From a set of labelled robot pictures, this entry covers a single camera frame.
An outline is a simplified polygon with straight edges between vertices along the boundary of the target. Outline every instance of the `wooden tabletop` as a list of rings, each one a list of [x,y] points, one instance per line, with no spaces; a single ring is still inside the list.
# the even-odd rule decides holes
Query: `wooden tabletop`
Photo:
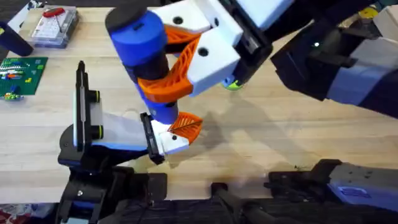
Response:
[[[101,91],[105,111],[120,116],[146,111],[104,27],[109,10],[79,9],[81,22],[65,50],[35,49],[31,55],[49,57],[36,95],[18,103],[0,101],[0,203],[60,200],[69,171],[57,162],[58,141],[72,123],[79,60],[86,63],[90,87]],[[30,11],[20,32],[25,39],[41,13]],[[268,172],[311,169],[322,158],[398,169],[397,120],[292,92],[274,70],[267,61],[242,90],[217,85],[181,99],[181,111],[204,119],[190,149],[160,166],[148,157],[125,165],[167,173],[168,199],[208,198],[210,184],[220,181],[238,195],[266,197],[262,183]]]

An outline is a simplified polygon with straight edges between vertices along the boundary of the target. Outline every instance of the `plastic container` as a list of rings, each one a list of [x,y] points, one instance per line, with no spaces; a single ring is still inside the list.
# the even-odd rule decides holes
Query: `plastic container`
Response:
[[[58,7],[62,7],[65,12],[57,17],[40,18],[39,23],[31,35],[31,42],[35,47],[53,47],[61,49],[67,47],[70,37],[79,22],[79,15],[74,6],[45,6],[44,11]]]

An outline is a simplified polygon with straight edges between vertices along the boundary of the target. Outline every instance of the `red component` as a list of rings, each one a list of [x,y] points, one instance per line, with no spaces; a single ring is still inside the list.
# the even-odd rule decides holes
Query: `red component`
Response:
[[[59,7],[59,8],[50,9],[50,10],[45,11],[43,13],[43,16],[46,18],[51,18],[51,17],[57,16],[57,15],[61,15],[64,12],[65,12],[65,10],[63,8]]]

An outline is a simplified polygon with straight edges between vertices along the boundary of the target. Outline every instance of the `blue cylinder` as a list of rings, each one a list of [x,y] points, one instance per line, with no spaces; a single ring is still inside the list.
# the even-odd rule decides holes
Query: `blue cylinder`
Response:
[[[33,48],[5,22],[0,22],[0,28],[4,30],[0,34],[0,45],[21,57],[32,53]]]
[[[127,4],[113,9],[105,24],[119,58],[152,117],[161,123],[173,124],[178,118],[177,102],[148,100],[137,84],[138,78],[157,80],[169,72],[164,50],[167,36],[161,19],[145,6]]]

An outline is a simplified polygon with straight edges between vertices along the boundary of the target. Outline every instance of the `orange bracket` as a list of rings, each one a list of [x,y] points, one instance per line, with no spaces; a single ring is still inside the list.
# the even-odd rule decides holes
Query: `orange bracket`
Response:
[[[200,34],[189,34],[176,28],[166,28],[169,42],[191,42],[184,48],[181,56],[169,72],[159,80],[145,80],[138,78],[138,85],[145,96],[156,103],[170,103],[189,95],[193,86],[187,78],[187,72],[199,43]]]
[[[189,144],[199,136],[203,120],[193,114],[180,112],[177,120],[169,127],[168,132],[187,138]]]

